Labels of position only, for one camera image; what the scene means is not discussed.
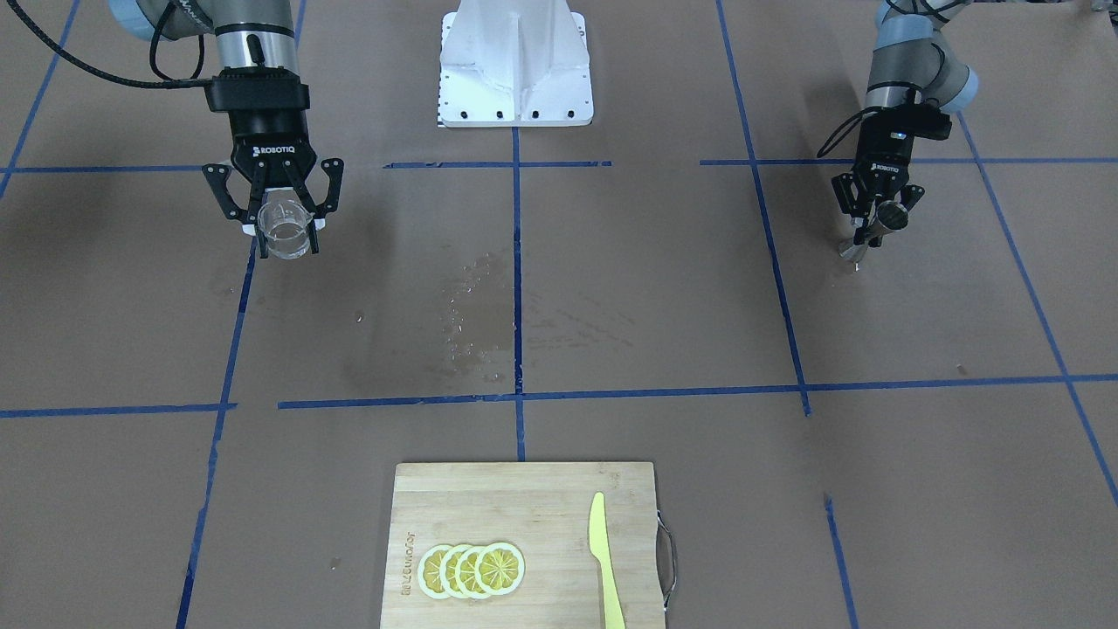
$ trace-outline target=stack of lemon slices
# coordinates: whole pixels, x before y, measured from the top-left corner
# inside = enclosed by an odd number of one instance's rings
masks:
[[[511,593],[524,579],[524,555],[508,542],[439,544],[419,560],[419,589],[433,599],[484,600]]]

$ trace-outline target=white bracket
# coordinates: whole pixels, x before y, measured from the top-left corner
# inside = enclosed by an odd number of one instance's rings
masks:
[[[438,123],[580,126],[594,118],[586,19],[566,0],[462,0],[443,18]]]

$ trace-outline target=knife handle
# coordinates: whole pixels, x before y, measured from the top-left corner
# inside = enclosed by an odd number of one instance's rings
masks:
[[[612,562],[601,562],[601,598],[605,601],[606,629],[625,629],[625,618],[622,616],[622,601],[617,597]]]

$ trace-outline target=wooden cutting board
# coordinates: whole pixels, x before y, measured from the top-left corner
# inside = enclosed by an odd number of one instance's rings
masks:
[[[652,464],[402,464],[396,468],[381,629],[604,628],[588,522],[606,496],[626,629],[664,629]],[[438,544],[509,542],[524,555],[510,594],[435,600],[419,560]]]

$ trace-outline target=clear glass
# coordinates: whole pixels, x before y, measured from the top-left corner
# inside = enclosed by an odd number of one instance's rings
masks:
[[[260,208],[260,230],[268,240],[268,251],[281,259],[295,259],[311,248],[307,223],[311,215],[294,198],[268,192]]]

